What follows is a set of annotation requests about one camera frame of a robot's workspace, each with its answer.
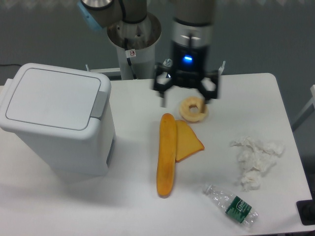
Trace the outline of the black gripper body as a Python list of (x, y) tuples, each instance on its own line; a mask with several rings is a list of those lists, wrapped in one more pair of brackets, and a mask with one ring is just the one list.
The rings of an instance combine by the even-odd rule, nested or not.
[(189, 48), (172, 43), (172, 60), (170, 76), (173, 85), (189, 89), (204, 89), (201, 81), (205, 77), (205, 60), (208, 47)]

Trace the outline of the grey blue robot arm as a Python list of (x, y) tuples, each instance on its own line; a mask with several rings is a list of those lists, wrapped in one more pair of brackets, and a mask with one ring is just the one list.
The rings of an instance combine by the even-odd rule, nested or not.
[[(149, 18), (145, 0), (83, 0), (82, 6), (102, 28), (123, 22), (127, 28), (140, 26)], [(172, 36), (172, 65), (157, 64), (155, 75), (166, 72), (170, 80), (166, 84), (154, 81), (153, 89), (161, 97), (172, 86), (197, 89), (206, 104), (216, 99), (218, 91), (206, 90), (202, 84), (205, 77), (215, 85), (219, 82), (219, 72), (206, 73), (205, 59), (212, 39), (215, 17), (214, 0), (175, 0), (175, 18)]]

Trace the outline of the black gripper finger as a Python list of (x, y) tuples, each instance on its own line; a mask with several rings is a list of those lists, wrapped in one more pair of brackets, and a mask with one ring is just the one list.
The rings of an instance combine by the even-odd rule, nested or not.
[(201, 112), (206, 113), (206, 105), (212, 100), (217, 99), (219, 95), (219, 81), (221, 73), (218, 70), (207, 72), (201, 79), (199, 92), (203, 96)]
[(174, 85), (171, 77), (171, 67), (157, 63), (155, 68), (155, 76), (153, 80), (153, 90), (158, 93), (161, 98), (161, 107), (166, 107), (166, 91)]

